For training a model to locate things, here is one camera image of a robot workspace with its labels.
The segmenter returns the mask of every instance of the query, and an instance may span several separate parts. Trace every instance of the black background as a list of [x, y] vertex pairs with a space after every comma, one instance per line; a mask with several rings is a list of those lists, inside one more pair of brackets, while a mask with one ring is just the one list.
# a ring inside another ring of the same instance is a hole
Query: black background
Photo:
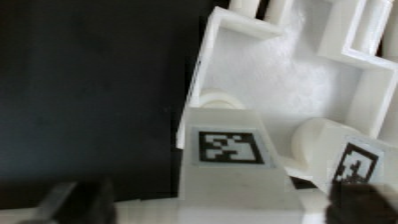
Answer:
[[108, 177], [174, 196], [174, 132], [211, 0], [0, 0], [0, 209]]

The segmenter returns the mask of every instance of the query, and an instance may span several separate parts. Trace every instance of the white block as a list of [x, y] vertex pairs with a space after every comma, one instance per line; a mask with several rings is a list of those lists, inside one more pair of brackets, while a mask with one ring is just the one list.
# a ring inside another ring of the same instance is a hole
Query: white block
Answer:
[[185, 130], [179, 224], [298, 224], [304, 208], [258, 114], [190, 109]]

